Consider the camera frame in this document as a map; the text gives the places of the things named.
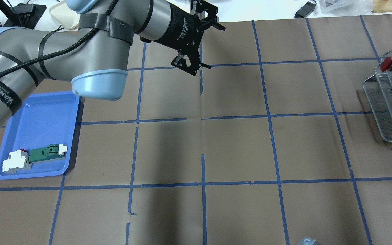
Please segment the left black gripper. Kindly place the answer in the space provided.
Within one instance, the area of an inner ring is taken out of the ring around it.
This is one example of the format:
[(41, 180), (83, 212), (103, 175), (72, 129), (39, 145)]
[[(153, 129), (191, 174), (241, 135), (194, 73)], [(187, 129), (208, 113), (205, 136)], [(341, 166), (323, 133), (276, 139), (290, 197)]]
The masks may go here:
[(173, 67), (195, 76), (201, 68), (211, 69), (201, 61), (198, 46), (201, 33), (210, 27), (225, 31), (219, 23), (219, 8), (205, 0), (190, 0), (190, 12), (170, 2), (150, 2), (148, 17), (140, 29), (140, 40), (156, 42), (178, 51)]

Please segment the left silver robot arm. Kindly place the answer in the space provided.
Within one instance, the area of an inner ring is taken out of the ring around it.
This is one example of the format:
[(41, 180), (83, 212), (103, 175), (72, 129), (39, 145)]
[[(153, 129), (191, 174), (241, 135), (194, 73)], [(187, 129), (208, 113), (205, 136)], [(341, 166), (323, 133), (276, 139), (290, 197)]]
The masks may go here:
[(166, 0), (69, 0), (78, 32), (0, 28), (0, 128), (44, 79), (70, 82), (77, 96), (117, 101), (126, 85), (134, 35), (177, 51), (171, 64), (196, 75), (211, 68), (199, 46), (210, 27), (224, 31), (205, 0), (185, 12)]

